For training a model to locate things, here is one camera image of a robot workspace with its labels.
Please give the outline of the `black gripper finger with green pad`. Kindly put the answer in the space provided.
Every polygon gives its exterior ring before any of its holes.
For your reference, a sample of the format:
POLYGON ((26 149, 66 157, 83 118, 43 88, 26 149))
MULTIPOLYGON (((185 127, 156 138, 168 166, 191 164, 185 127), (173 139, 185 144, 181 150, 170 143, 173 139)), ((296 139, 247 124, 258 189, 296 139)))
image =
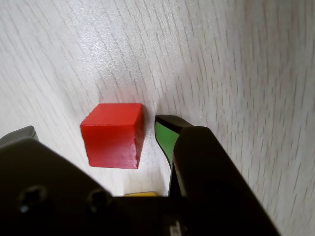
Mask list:
POLYGON ((157 115, 155 138, 186 200, 192 236, 276 236, 278 230, 208 127, 157 115))
POLYGON ((135 236, 108 191, 43 145, 27 126, 0 140, 3 236, 135 236))

